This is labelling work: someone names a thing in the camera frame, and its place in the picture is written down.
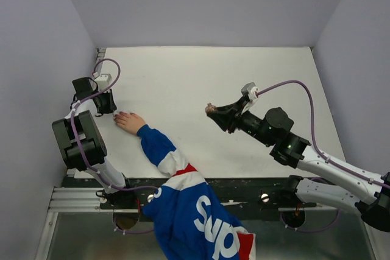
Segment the glitter nail polish bottle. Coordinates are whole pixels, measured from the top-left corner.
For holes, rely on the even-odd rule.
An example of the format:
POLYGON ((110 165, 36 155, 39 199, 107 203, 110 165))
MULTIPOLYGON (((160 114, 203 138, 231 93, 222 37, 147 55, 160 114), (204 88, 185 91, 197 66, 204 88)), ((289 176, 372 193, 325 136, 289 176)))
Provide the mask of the glitter nail polish bottle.
POLYGON ((218 110, 217 107, 215 105, 213 105, 212 103, 208 103, 207 106, 205 107, 206 114, 216 112, 217 110, 218 110))

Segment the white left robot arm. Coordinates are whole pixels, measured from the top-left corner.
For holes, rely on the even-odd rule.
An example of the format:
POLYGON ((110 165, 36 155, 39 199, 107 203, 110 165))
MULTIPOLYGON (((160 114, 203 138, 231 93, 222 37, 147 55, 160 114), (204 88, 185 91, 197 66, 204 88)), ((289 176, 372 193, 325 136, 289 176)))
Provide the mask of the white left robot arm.
POLYGON ((115 193, 114 201, 129 208, 134 204, 135 193, 126 187, 124 175, 108 161, 105 142, 94 120, 117 110, 109 88, 111 82, 110 74, 73 80, 75 94, 70 112, 54 121, 52 130, 67 168, 90 174, 104 188, 103 196, 115 193))

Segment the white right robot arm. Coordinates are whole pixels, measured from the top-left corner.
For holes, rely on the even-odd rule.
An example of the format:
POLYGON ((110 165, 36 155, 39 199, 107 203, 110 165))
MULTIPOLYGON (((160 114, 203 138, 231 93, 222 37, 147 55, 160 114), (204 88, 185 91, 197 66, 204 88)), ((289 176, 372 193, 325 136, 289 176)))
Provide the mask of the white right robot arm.
POLYGON ((243 97, 223 107, 208 104, 205 113, 222 131, 241 130, 270 147, 269 154, 278 163, 328 181, 322 184, 295 179, 280 191, 285 205, 320 203, 357 214, 370 227, 389 231, 388 174, 360 169, 319 150, 291 131, 294 122, 280 107, 271 108, 260 119, 247 109, 247 104, 243 97))

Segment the mannequin hand painted nails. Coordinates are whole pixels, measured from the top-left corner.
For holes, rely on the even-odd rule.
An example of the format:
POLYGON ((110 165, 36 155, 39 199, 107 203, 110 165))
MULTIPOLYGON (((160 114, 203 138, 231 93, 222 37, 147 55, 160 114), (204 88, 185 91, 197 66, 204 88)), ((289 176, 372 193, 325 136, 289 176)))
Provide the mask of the mannequin hand painted nails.
POLYGON ((113 117, 115 124, 131 135, 137 135, 138 131, 146 125, 145 120, 135 113, 120 111, 113 117))

